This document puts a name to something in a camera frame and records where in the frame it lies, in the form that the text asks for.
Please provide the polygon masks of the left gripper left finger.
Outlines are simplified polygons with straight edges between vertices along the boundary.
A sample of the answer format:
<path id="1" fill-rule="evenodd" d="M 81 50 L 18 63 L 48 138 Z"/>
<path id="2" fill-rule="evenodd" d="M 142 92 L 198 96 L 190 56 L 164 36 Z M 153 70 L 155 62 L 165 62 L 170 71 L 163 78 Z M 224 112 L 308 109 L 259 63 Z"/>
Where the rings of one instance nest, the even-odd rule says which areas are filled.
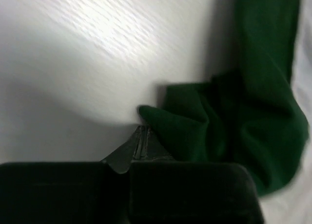
<path id="1" fill-rule="evenodd" d="M 125 174 L 133 160 L 144 158 L 144 147 L 149 135 L 148 126 L 138 126 L 130 138 L 101 160 L 117 174 Z"/>

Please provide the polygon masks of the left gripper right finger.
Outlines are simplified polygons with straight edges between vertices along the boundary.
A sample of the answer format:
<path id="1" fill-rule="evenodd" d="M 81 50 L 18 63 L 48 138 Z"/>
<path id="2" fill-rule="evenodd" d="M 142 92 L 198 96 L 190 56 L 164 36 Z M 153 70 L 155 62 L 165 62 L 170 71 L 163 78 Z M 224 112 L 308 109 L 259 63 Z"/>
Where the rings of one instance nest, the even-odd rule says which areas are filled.
<path id="1" fill-rule="evenodd" d="M 139 126 L 136 131 L 134 160 L 174 161 L 172 155 L 161 145 L 157 135 L 148 126 Z"/>

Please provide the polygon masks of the white and green t-shirt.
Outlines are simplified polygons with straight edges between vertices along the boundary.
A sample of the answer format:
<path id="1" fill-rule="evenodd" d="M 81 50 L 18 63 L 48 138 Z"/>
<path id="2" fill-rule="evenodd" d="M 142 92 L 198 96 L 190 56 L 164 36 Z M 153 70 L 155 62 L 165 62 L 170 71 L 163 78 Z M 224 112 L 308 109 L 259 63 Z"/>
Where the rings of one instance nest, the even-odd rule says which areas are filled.
<path id="1" fill-rule="evenodd" d="M 138 112 L 173 156 L 157 166 L 157 208 L 146 223 L 261 224 L 259 199 L 297 176 L 310 126 L 293 94 L 303 0 L 235 0 L 236 63 L 206 83 L 170 85 L 160 108 Z"/>

